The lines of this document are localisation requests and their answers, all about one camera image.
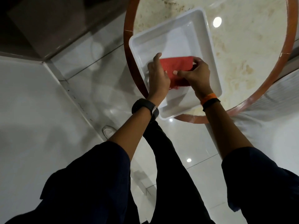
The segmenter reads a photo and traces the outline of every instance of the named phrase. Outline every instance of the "round table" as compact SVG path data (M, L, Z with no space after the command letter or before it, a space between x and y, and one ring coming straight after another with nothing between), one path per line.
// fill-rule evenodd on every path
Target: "round table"
M221 104L230 116L253 104L275 82L292 52L298 19L297 0L130 0L124 25L128 67L144 97L141 78L129 39L167 19L202 7L224 79ZM222 18L219 27L213 26ZM175 117L191 123L208 123L202 107Z

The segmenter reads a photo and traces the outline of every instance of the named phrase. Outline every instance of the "black trousers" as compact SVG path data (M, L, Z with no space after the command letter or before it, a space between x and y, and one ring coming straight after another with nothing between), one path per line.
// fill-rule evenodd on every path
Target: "black trousers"
M174 146L156 121L143 134L157 164L157 201L151 224L214 223ZM139 223L137 206L129 191L124 223Z

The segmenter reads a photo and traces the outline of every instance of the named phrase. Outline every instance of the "left hand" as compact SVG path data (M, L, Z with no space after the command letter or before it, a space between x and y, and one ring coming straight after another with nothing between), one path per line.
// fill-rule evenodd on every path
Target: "left hand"
M159 106L165 99L170 86L170 78L160 63L161 56L162 53L157 53L153 62L147 65L150 74L150 92L147 99L156 106Z

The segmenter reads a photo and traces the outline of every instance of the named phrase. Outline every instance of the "white shoe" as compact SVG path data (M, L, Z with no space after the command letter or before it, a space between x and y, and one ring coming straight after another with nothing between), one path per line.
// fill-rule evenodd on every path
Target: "white shoe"
M108 140L109 138L112 137L112 135L114 135L114 133L116 132L116 129L113 127L110 127L110 126L104 126L102 129L102 132Z

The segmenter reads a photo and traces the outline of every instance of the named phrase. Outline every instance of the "black sleeve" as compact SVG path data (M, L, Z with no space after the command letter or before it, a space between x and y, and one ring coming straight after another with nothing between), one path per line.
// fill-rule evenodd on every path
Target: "black sleeve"
M7 223L123 223L130 159L113 142L96 145L47 180L39 206Z
M298 222L299 177L280 168L260 150L244 147L222 162L228 205L248 223Z

